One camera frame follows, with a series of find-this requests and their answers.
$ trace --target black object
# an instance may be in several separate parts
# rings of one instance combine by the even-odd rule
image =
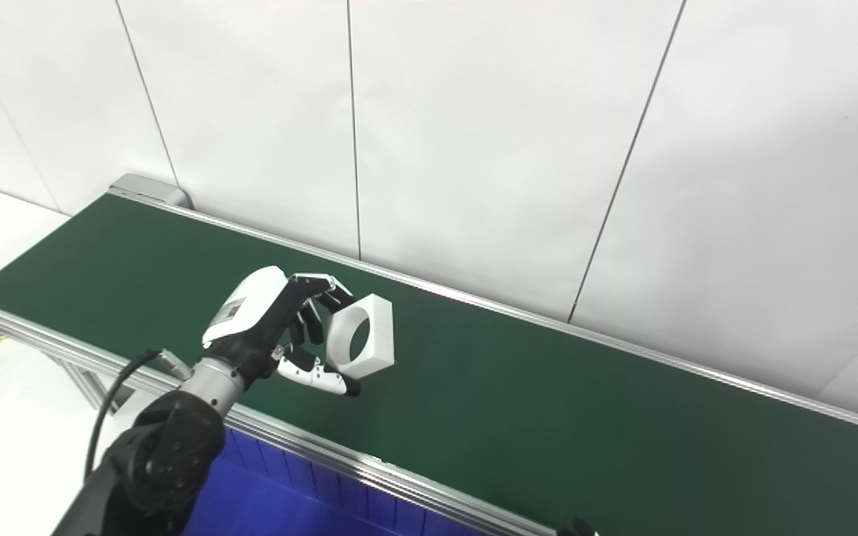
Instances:
[[[555,534],[557,536],[595,536],[595,529],[588,525],[582,518],[576,517],[571,522],[571,525],[575,527],[574,530],[563,526],[561,529],[556,530]]]
[[[217,410],[183,391],[164,394],[110,445],[52,536],[180,534],[223,448]]]
[[[161,355],[160,350],[145,350],[140,356],[134,357],[132,362],[124,366],[121,372],[113,381],[112,386],[105,394],[105,400],[101,401],[101,407],[98,408],[98,417],[95,417],[95,426],[92,428],[92,437],[88,441],[88,454],[85,455],[85,481],[92,475],[92,469],[95,467],[95,451],[98,450],[98,436],[101,434],[101,425],[105,422],[105,416],[108,415],[108,409],[112,407],[115,401],[115,395],[121,388],[121,384],[128,380],[135,370],[140,369],[146,363],[156,359]]]

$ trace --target green conveyor belt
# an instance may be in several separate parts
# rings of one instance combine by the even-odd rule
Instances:
[[[268,264],[389,299],[396,365],[358,399],[273,377],[249,407],[549,526],[858,535],[858,425],[125,198],[4,268],[0,309],[193,362],[229,291]]]

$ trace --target robotic finger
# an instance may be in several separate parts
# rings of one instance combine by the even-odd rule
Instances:
[[[319,357],[293,343],[277,346],[272,357],[279,361],[276,373],[287,380],[336,395],[355,397],[360,394],[360,381],[339,373],[329,363],[321,362]]]

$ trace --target black cable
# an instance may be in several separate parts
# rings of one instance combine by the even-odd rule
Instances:
[[[92,475],[95,469],[95,451],[98,450],[98,436],[101,435],[101,425],[105,422],[105,415],[108,414],[108,409],[112,407],[112,401],[115,400],[115,395],[121,388],[125,380],[140,369],[141,366],[156,359],[161,355],[160,350],[145,350],[138,357],[134,357],[132,362],[126,364],[118,376],[113,381],[112,386],[108,389],[108,394],[105,394],[105,400],[101,401],[101,407],[98,408],[98,417],[95,417],[95,427],[92,428],[92,438],[88,441],[88,455],[85,455],[85,480]]]

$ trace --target label on robotic hand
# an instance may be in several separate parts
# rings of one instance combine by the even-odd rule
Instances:
[[[217,312],[217,315],[214,315],[214,319],[211,320],[208,327],[219,325],[219,323],[227,322],[227,320],[233,320],[236,313],[241,309],[244,299],[246,298],[235,299],[234,301],[224,303],[224,306],[222,306],[222,308]]]

